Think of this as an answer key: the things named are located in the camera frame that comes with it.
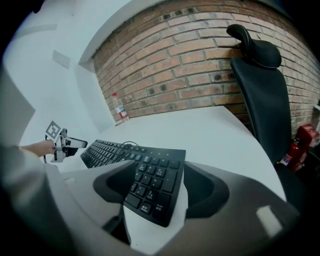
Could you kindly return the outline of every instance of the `white wall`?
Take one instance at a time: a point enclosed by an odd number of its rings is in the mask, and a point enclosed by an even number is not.
[[[35,109],[20,145],[43,140],[52,120],[69,136],[89,143],[114,124],[95,74],[68,55],[69,68],[53,61],[53,51],[59,51],[75,25],[73,10],[73,1],[46,1],[39,13],[27,17],[3,56],[9,76]]]

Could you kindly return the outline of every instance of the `brick wall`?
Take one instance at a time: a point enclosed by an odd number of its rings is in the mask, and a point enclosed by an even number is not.
[[[250,1],[166,1],[121,27],[94,55],[96,75],[114,119],[116,92],[129,117],[223,105],[248,125],[230,58],[238,41],[226,33],[245,26],[253,39],[270,41],[281,53],[279,68],[289,94],[292,133],[317,119],[320,65],[292,24]]]

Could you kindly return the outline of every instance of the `chair backrest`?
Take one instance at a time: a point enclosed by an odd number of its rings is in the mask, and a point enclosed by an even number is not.
[[[230,25],[227,33],[241,41],[243,58],[233,57],[231,66],[245,99],[254,136],[275,164],[286,154],[291,140],[287,85],[277,69],[281,64],[280,52],[268,41],[251,39],[241,25]]]

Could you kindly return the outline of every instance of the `chair headrest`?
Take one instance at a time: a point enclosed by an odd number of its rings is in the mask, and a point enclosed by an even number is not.
[[[280,52],[271,42],[252,39],[247,29],[239,24],[228,26],[226,32],[241,41],[243,57],[254,65],[265,69],[277,69],[280,66]]]

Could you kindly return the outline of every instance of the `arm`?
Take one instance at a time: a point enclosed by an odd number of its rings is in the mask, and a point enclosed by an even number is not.
[[[21,148],[36,154],[38,157],[43,157],[47,154],[52,154],[52,155],[54,154],[55,144],[50,139],[50,140],[43,140],[41,142],[34,143],[27,146],[22,146]]]

